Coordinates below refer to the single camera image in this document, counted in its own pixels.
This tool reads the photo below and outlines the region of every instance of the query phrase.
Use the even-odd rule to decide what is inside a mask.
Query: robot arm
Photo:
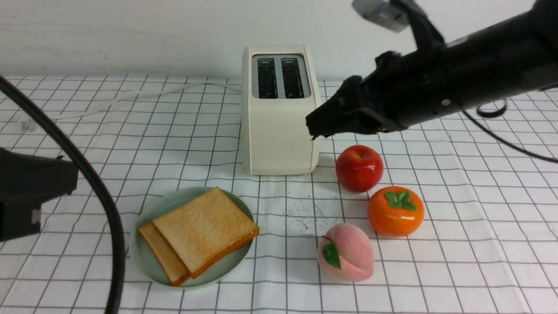
[[[369,76],[352,76],[306,117],[310,135],[376,134],[558,86],[558,2],[445,43],[412,0],[354,0],[366,19],[393,31],[410,25],[417,50],[376,58]]]

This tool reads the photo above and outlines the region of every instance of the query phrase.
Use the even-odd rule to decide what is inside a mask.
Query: plate
[[[192,187],[181,189],[168,196],[160,198],[152,206],[144,208],[141,215],[138,217],[134,231],[130,236],[129,252],[132,260],[135,262],[138,269],[147,276],[154,283],[159,285],[173,288],[173,289],[187,289],[206,286],[214,283],[230,273],[240,262],[246,257],[246,254],[252,246],[252,241],[246,243],[242,248],[228,254],[217,263],[208,268],[202,275],[196,279],[188,279],[181,286],[173,287],[163,271],[161,264],[157,261],[155,254],[141,236],[138,228],[161,217],[168,212],[192,201],[194,198],[211,190],[213,187]],[[254,217],[248,206],[237,196],[230,192],[223,191],[252,221]]]

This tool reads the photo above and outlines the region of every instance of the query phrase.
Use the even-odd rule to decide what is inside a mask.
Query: table
[[[122,91],[160,91],[207,78],[152,75],[12,76],[48,115],[93,110]],[[240,85],[237,79],[221,82]],[[340,81],[319,81],[322,99]],[[558,155],[558,91],[513,97],[486,124],[505,139]],[[55,157],[42,130],[24,134],[17,106],[0,97],[0,146]],[[250,207],[261,235],[219,283],[161,289],[127,259],[121,313],[558,313],[558,168],[494,141],[462,114],[401,133],[336,135],[323,141],[311,175],[253,177],[239,157],[240,95],[202,85],[121,101],[110,112],[57,124],[104,180],[126,240],[142,209],[180,188],[219,186]],[[339,187],[335,157],[363,144],[386,165],[369,193]],[[425,201],[421,227],[379,238],[367,199],[388,185]],[[370,237],[374,275],[343,284],[323,274],[316,243],[348,222]],[[103,209],[80,176],[72,196],[44,205],[40,236],[0,243],[1,314],[102,313],[109,287],[110,234]]]

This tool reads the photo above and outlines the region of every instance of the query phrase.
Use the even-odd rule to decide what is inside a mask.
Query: bread slice
[[[155,254],[172,286],[178,287],[190,278],[188,268],[157,231],[153,223],[141,226],[139,232]]]
[[[192,278],[259,234],[259,227],[218,187],[153,220]]]

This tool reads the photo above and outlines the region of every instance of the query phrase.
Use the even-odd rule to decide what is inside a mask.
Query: persimmon
[[[391,186],[372,195],[368,219],[372,228],[385,237],[405,237],[420,227],[424,206],[415,192]]]

